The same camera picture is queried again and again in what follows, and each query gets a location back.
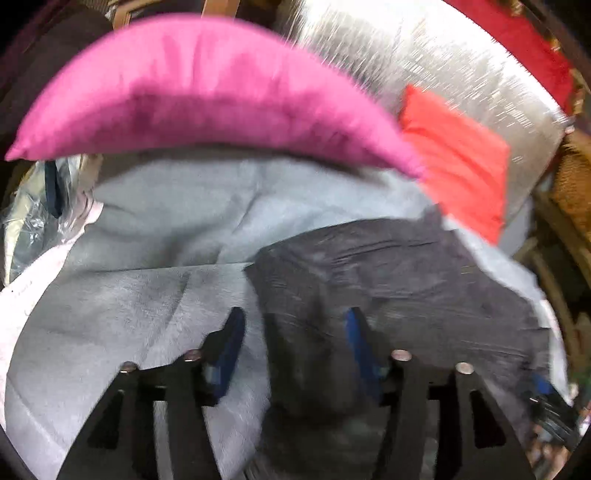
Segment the dark quilted bomber jacket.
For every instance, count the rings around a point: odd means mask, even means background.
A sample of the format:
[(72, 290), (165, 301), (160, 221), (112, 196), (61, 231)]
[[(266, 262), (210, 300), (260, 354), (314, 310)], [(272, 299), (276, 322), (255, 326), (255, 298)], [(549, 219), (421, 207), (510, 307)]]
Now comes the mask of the dark quilted bomber jacket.
[(245, 270), (263, 315), (270, 408), (249, 479), (375, 479), (389, 411), (369, 395), (346, 336), (358, 307), (379, 346), (429, 365), (471, 364), (521, 446), (526, 390), (549, 373), (530, 304), (493, 280), (437, 211), (335, 225), (264, 247)]

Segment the wooden side table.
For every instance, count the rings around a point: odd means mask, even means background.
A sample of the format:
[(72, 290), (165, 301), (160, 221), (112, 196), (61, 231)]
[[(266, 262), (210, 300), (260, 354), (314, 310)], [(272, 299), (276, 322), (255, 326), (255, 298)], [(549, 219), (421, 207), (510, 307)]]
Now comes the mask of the wooden side table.
[(569, 372), (586, 372), (590, 368), (590, 242), (549, 193), (534, 193), (529, 236), (514, 259), (535, 273), (555, 312)]

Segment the wicker basket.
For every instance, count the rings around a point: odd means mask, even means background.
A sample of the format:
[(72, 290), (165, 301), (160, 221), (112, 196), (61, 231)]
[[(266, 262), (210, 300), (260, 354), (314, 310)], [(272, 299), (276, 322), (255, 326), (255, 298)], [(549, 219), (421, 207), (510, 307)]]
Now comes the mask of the wicker basket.
[(578, 129), (563, 142), (551, 197), (579, 233), (590, 241), (590, 136)]

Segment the clear plastic bag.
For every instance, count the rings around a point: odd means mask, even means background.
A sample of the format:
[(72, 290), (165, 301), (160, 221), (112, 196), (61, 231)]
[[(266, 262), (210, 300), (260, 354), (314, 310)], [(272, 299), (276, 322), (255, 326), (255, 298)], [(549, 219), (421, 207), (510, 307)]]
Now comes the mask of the clear plastic bag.
[(82, 231), (102, 163), (101, 155), (82, 154), (31, 165), (1, 213), (3, 285)]

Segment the red-orange pillow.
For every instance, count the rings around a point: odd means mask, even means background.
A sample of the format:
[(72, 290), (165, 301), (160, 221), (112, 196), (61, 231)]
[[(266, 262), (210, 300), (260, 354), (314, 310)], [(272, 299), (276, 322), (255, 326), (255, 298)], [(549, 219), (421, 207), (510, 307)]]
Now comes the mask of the red-orange pillow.
[(445, 214), (496, 245), (505, 218), (507, 142), (439, 95), (411, 84), (399, 119), (405, 140), (425, 165), (422, 188)]

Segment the magenta pillow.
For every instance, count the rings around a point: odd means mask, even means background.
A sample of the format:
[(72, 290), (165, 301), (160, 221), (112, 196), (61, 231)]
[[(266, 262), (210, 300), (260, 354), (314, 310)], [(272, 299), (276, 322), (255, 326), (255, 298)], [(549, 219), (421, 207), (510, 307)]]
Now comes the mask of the magenta pillow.
[(6, 159), (214, 143), (425, 172), (349, 76), (263, 28), (196, 14), (143, 20), (81, 51), (36, 98)]

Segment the red velvet blanket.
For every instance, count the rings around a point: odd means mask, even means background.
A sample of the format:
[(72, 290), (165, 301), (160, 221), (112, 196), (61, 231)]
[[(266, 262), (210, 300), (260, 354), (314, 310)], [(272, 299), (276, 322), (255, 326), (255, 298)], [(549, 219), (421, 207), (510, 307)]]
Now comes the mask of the red velvet blanket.
[(470, 18), (502, 44), (550, 93), (567, 113), (573, 107), (571, 63), (524, 16), (515, 16), (499, 1), (450, 0), (448, 4)]

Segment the silver foil insulation mat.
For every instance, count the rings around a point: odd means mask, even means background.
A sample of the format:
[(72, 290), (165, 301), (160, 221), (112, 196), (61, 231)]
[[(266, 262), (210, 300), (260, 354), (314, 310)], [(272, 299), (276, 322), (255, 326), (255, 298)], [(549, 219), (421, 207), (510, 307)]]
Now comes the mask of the silver foil insulation mat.
[(415, 84), (502, 136), (511, 148), (506, 221), (526, 202), (570, 123), (525, 66), (444, 1), (287, 1), (277, 28), (394, 113)]

